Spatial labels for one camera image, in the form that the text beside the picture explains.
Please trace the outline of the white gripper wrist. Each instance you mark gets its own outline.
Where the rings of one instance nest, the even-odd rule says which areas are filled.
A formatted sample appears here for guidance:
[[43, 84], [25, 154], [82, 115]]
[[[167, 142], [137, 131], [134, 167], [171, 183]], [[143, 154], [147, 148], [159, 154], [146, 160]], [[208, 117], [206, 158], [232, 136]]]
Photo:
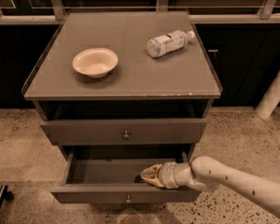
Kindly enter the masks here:
[[148, 184], [161, 188], [177, 189], [179, 187], [193, 188], [196, 185], [194, 175], [188, 163], [166, 162], [154, 164], [140, 174]]

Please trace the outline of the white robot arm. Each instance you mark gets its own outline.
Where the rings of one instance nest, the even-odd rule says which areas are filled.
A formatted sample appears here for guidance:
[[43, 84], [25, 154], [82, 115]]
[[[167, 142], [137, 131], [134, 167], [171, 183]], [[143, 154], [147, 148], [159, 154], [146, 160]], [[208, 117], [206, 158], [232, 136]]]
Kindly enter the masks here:
[[140, 174], [150, 185], [198, 191], [213, 190], [221, 184], [280, 218], [280, 184], [231, 168], [209, 156], [198, 156], [190, 162], [154, 164]]

